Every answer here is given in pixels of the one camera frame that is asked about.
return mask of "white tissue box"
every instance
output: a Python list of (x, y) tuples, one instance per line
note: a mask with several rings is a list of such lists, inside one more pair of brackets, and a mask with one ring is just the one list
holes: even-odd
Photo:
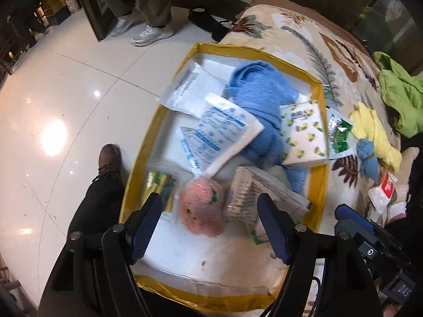
[(327, 161), (327, 143), (316, 100), (281, 106), (282, 164), (320, 166)]

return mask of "brown leather shoe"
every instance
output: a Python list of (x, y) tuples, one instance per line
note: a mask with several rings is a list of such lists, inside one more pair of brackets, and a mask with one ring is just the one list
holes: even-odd
[(106, 144), (100, 151), (99, 156), (99, 174), (93, 182), (99, 178), (112, 178), (122, 183), (121, 178), (121, 153), (115, 144)]

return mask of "yellow cloth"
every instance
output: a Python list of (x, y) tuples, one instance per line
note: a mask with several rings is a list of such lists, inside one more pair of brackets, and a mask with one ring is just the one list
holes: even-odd
[(350, 119), (354, 122), (352, 134), (358, 139), (367, 138), (372, 141), (376, 157), (382, 159), (389, 170), (398, 172), (402, 161), (401, 153), (389, 143), (376, 111), (359, 102), (358, 110), (350, 114)]

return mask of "blue cloth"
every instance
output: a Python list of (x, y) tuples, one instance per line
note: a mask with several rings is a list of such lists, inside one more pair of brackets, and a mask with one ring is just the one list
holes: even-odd
[(361, 139), (357, 144), (358, 157), (361, 158), (360, 175), (366, 175), (374, 182), (378, 182), (379, 167), (374, 154), (374, 143), (367, 138)]
[(283, 144), (279, 106), (294, 103), (298, 92), (278, 69), (263, 61), (236, 68), (228, 87), (233, 102), (254, 115), (264, 126), (264, 130), (240, 155), (262, 168), (280, 164)]
[(304, 187), (305, 179), (307, 178), (307, 168), (300, 167), (284, 167), (286, 176), (292, 186), (292, 191), (298, 194), (302, 194), (302, 188)]

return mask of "black device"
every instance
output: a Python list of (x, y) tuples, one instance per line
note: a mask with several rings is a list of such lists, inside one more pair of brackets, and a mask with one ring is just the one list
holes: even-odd
[[(412, 268), (401, 246), (348, 206), (335, 212), (335, 236), (295, 224), (267, 194), (259, 196), (257, 211), (275, 256), (290, 265), (276, 301), (263, 316), (303, 315), (311, 282), (318, 280), (313, 276), (318, 258), (325, 265), (310, 315), (382, 316), (376, 277), (391, 301), (404, 304), (412, 296)], [(150, 317), (129, 265), (144, 255), (161, 212), (160, 196), (153, 193), (125, 224), (104, 234), (72, 233), (50, 274), (38, 316)]]

